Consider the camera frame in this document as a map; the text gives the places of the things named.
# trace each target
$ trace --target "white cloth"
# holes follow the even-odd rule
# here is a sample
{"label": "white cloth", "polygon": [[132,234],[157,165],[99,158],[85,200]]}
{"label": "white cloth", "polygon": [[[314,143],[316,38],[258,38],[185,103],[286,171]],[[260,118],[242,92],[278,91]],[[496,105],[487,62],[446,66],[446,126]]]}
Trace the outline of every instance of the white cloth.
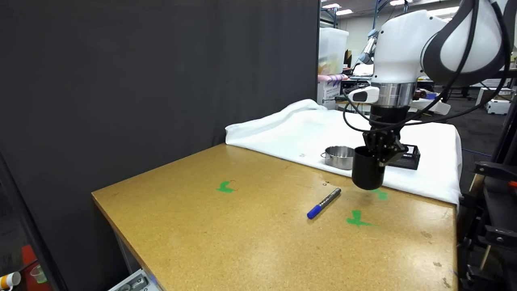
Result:
{"label": "white cloth", "polygon": [[[358,114],[346,117],[356,127],[370,128]],[[418,146],[418,170],[388,166],[383,186],[458,204],[462,156],[456,128],[441,123],[405,126],[401,142]],[[351,177],[351,170],[325,165],[320,154],[330,146],[355,148],[364,141],[360,132],[345,124],[342,111],[327,110],[307,99],[267,117],[227,126],[226,144]]]}

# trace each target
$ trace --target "plastic cup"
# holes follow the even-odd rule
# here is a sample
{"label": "plastic cup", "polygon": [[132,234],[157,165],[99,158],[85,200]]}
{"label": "plastic cup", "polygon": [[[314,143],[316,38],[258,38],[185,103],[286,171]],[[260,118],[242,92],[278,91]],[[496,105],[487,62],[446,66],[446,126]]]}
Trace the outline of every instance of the plastic cup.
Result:
{"label": "plastic cup", "polygon": [[45,273],[43,273],[41,265],[37,265],[31,270],[31,276],[36,279],[38,284],[45,283],[47,281],[47,277],[45,277]]}

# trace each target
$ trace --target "stainless steel pot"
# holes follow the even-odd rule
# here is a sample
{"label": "stainless steel pot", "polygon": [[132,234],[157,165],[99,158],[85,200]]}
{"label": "stainless steel pot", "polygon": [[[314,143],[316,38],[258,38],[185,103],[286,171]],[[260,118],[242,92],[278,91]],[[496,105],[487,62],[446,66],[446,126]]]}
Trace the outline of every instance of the stainless steel pot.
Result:
{"label": "stainless steel pot", "polygon": [[321,156],[325,158],[325,164],[342,169],[351,170],[354,160],[354,149],[344,146],[328,147]]}

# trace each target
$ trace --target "black cup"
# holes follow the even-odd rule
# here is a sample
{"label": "black cup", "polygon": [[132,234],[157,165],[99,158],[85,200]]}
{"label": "black cup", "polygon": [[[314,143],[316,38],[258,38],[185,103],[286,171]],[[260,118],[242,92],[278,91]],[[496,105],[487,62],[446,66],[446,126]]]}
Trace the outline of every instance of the black cup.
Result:
{"label": "black cup", "polygon": [[364,190],[374,190],[383,184],[385,167],[368,151],[367,147],[355,148],[352,165],[352,181]]}

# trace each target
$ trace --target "ceiling light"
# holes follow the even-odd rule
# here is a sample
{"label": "ceiling light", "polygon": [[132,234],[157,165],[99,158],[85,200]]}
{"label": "ceiling light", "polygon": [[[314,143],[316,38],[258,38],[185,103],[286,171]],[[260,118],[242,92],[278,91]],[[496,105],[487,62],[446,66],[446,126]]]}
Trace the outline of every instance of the ceiling light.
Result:
{"label": "ceiling light", "polygon": [[346,9],[346,10],[340,10],[340,11],[336,12],[336,15],[345,15],[345,14],[350,14],[350,13],[354,13],[354,12],[350,9]]}
{"label": "ceiling light", "polygon": [[456,6],[456,7],[449,7],[449,8],[443,8],[443,9],[431,10],[431,11],[428,11],[428,12],[429,12],[429,14],[431,14],[433,16],[440,16],[440,15],[447,15],[447,14],[456,13],[458,8],[459,7]]}
{"label": "ceiling light", "polygon": [[325,8],[325,9],[328,9],[328,8],[341,8],[341,6],[339,6],[339,4],[337,4],[337,3],[334,3],[334,4],[325,5],[322,8]]}
{"label": "ceiling light", "polygon": [[395,5],[402,5],[404,4],[404,0],[393,0],[389,3],[391,6],[395,6]]}

